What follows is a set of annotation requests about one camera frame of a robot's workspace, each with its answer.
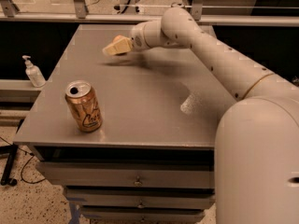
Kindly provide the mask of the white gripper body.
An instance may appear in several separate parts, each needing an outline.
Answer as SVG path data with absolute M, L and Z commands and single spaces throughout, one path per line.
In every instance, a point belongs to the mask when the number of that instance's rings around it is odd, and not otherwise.
M 135 25 L 130 31 L 130 39 L 134 50 L 145 50 L 150 48 L 144 36 L 145 27 L 146 23 L 141 22 Z

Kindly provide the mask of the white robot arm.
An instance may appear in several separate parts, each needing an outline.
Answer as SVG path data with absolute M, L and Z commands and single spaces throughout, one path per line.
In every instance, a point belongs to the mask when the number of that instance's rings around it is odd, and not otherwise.
M 236 102 L 215 139 L 217 224 L 299 224 L 299 88 L 169 8 L 116 36 L 103 52 L 190 49 Z

